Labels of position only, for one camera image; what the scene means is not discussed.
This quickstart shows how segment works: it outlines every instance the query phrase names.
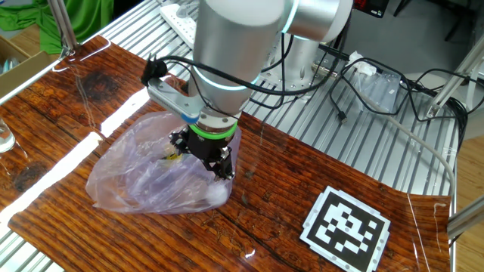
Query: cardboard box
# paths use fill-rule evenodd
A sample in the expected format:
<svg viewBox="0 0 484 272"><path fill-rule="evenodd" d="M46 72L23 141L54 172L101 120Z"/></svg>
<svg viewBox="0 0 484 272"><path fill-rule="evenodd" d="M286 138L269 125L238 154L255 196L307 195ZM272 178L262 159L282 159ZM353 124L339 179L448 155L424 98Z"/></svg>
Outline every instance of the cardboard box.
<svg viewBox="0 0 484 272"><path fill-rule="evenodd" d="M0 98L46 68L51 60L47 53L40 52L31 57L22 49L0 36L0 64L3 66L9 57L16 57L20 64L6 73L0 74Z"/></svg>

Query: clear plastic bag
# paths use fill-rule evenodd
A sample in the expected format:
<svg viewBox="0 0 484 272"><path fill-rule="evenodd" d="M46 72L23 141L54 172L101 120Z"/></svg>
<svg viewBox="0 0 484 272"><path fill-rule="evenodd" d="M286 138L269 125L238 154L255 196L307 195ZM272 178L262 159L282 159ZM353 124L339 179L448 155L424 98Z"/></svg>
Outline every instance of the clear plastic bag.
<svg viewBox="0 0 484 272"><path fill-rule="evenodd" d="M168 112L148 113L99 159L85 186L94 207L121 213L183 214L217 208L230 196L232 180L215 180L191 154L172 156L169 134L185 124ZM236 166L241 132L229 146Z"/></svg>

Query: green cloth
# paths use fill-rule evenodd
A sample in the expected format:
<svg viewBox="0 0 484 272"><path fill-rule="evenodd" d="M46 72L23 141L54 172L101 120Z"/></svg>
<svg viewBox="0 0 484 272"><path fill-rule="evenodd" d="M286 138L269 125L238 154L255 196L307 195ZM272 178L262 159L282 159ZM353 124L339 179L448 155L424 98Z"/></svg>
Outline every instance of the green cloth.
<svg viewBox="0 0 484 272"><path fill-rule="evenodd" d="M113 17L114 0L64 0L77 42L82 42L106 26ZM33 4L0 8L0 28L4 31L24 29L38 24L40 50L48 54L61 52L61 35L47 0Z"/></svg>

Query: plastic packaging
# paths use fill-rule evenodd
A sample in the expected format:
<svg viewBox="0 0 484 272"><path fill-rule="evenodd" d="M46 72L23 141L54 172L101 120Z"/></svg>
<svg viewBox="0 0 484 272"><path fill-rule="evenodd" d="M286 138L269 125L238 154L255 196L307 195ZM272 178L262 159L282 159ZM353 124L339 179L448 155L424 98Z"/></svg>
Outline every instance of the plastic packaging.
<svg viewBox="0 0 484 272"><path fill-rule="evenodd" d="M385 111L392 112L400 89L400 76L394 73L383 72L368 76L355 73L353 86L365 94ZM367 110L358 100L360 110Z"/></svg>
<svg viewBox="0 0 484 272"><path fill-rule="evenodd" d="M174 155L169 134L184 127L168 112L148 113L99 159L86 184L94 207L121 213L183 214L217 208L230 196L232 180L216 181L191 154ZM241 132L229 146L236 166Z"/></svg>

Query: glass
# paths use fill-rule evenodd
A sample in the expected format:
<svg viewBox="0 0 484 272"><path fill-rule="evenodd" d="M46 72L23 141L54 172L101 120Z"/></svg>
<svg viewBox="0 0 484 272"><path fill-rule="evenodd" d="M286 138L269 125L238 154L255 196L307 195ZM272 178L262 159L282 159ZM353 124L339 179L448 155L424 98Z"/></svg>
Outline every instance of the glass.
<svg viewBox="0 0 484 272"><path fill-rule="evenodd" d="M0 118L0 153L9 151L15 145L15 136L5 124L2 118Z"/></svg>

